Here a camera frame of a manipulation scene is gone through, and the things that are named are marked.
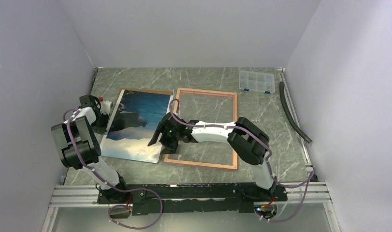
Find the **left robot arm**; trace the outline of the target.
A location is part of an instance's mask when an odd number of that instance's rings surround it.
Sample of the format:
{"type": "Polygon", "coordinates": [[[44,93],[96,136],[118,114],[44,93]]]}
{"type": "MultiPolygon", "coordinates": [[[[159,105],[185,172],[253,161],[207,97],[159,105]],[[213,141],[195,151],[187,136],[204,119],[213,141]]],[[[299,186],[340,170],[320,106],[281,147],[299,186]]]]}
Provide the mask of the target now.
{"type": "Polygon", "coordinates": [[[101,157],[95,136],[106,133],[113,103],[92,95],[84,95],[79,100],[80,106],[67,110],[63,122],[51,128],[60,161],[66,168],[90,175],[102,196],[123,203],[129,197],[129,189],[121,175],[101,157]]]}

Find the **clear acrylic sheet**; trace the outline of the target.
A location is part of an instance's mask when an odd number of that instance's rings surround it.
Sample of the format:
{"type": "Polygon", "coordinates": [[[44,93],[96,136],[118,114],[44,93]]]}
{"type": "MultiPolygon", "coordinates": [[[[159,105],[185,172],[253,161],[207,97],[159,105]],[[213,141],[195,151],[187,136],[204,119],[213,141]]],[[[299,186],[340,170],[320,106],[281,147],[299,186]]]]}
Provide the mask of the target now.
{"type": "MultiPolygon", "coordinates": [[[[227,97],[232,99],[232,119],[231,123],[197,123],[193,127],[193,135],[196,136],[198,142],[221,142],[227,143],[228,134],[231,132],[232,127],[235,125],[238,114],[238,97],[237,93],[234,92],[223,92],[223,91],[213,91],[213,90],[203,90],[203,89],[190,89],[190,88],[178,88],[176,98],[179,100],[182,94],[195,94],[203,96],[214,96],[214,97],[227,97]]],[[[236,151],[232,151],[231,165],[224,164],[214,164],[207,162],[198,161],[187,161],[187,160],[177,160],[170,158],[170,155],[166,155],[164,158],[166,163],[183,164],[190,166],[201,166],[210,168],[220,168],[236,170],[238,168],[238,155],[236,151]]]]}

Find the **brown backing board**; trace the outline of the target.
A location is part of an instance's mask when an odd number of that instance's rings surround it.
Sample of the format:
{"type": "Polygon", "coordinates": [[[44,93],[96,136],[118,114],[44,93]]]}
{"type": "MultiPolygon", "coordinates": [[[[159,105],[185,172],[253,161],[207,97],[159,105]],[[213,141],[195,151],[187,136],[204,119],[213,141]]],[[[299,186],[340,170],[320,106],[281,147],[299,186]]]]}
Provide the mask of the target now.
{"type": "Polygon", "coordinates": [[[164,95],[169,95],[173,96],[174,93],[172,91],[166,91],[166,90],[154,90],[154,89],[133,89],[133,88],[121,88],[121,90],[128,90],[128,91],[136,91],[136,92],[146,92],[146,93],[155,93],[155,94],[164,94],[164,95]]]}

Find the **seascape photo print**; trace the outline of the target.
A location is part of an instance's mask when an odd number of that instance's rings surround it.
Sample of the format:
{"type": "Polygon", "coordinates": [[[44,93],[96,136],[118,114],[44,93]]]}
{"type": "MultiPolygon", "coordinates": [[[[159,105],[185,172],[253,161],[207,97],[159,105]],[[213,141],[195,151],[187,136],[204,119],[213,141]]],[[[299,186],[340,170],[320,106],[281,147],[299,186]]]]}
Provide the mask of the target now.
{"type": "Polygon", "coordinates": [[[156,164],[162,145],[147,146],[173,96],[121,90],[101,141],[102,156],[156,164]]]}

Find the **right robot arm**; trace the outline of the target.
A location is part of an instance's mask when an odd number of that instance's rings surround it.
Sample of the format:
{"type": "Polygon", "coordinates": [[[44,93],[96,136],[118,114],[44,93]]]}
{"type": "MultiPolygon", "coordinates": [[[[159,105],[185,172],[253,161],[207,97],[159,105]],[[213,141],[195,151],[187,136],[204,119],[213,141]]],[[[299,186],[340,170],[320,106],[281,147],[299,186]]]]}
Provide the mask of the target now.
{"type": "Polygon", "coordinates": [[[269,137],[245,117],[230,123],[185,120],[167,113],[156,127],[148,146],[160,142],[163,154],[176,152],[178,143],[217,142],[229,144],[237,156],[251,166],[257,196],[267,201],[276,194],[276,177],[267,163],[271,150],[269,137]]]}

